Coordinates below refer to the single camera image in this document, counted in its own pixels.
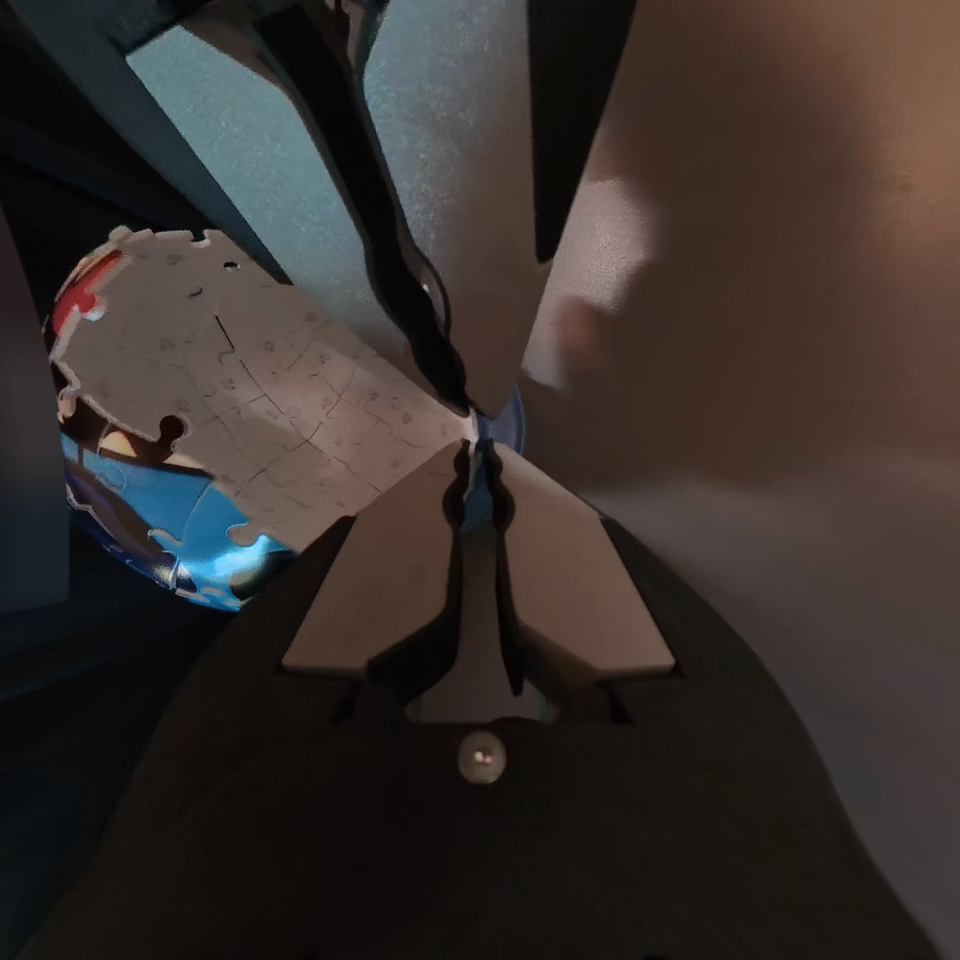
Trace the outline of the blue white puzzle ball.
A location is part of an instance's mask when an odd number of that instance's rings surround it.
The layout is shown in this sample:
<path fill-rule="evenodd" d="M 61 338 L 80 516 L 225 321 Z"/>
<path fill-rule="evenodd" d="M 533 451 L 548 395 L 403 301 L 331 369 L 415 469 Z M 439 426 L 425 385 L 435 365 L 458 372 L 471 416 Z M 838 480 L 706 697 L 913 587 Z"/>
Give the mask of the blue white puzzle ball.
<path fill-rule="evenodd" d="M 476 437 L 474 418 L 217 230 L 114 229 L 60 286 L 43 333 L 78 523 L 220 611 Z"/>

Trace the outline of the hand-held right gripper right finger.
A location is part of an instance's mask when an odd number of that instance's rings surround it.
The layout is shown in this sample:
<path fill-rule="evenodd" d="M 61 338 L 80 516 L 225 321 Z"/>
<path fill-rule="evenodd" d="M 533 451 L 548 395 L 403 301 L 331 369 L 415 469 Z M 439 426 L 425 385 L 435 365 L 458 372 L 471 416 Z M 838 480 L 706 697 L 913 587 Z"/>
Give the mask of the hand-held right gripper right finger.
<path fill-rule="evenodd" d="M 493 440 L 487 488 L 511 692 L 533 687 L 556 722 L 628 722 L 617 684 L 665 678 L 676 659 L 604 517 Z"/>

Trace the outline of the blue plastic ball stand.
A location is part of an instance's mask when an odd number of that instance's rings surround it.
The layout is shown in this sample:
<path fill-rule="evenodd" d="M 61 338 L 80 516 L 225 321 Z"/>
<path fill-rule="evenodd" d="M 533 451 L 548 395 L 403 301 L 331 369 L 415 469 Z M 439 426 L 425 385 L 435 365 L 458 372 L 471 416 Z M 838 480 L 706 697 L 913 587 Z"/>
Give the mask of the blue plastic ball stand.
<path fill-rule="evenodd" d="M 483 442 L 499 443 L 523 454 L 525 414 L 520 387 L 514 385 L 503 410 L 495 418 L 476 416 L 477 442 L 471 452 L 470 478 L 463 497 L 462 534 L 470 533 L 493 521 L 494 499 L 489 488 L 486 462 L 480 450 Z"/>

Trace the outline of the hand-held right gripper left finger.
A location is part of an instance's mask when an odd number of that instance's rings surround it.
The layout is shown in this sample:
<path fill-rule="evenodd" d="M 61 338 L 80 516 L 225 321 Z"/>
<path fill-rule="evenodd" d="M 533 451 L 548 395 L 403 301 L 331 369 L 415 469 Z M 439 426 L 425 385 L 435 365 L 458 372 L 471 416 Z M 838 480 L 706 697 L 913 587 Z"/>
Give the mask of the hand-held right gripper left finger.
<path fill-rule="evenodd" d="M 450 671 L 463 597 L 462 443 L 356 514 L 283 656 L 286 672 L 382 687 L 406 706 Z"/>

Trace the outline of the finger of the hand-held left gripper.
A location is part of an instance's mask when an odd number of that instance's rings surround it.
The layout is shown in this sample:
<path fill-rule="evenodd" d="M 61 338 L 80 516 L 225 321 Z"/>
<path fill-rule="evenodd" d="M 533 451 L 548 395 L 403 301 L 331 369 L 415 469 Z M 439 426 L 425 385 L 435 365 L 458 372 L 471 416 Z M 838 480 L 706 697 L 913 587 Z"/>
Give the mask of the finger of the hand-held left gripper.
<path fill-rule="evenodd" d="M 126 54 L 295 285 L 470 410 L 450 297 L 403 209 L 367 99 L 383 13 L 183 13 Z"/>
<path fill-rule="evenodd" d="M 526 2 L 390 2 L 365 92 L 411 234 L 448 294 L 468 396 L 494 418 L 549 274 L 536 256 Z"/>

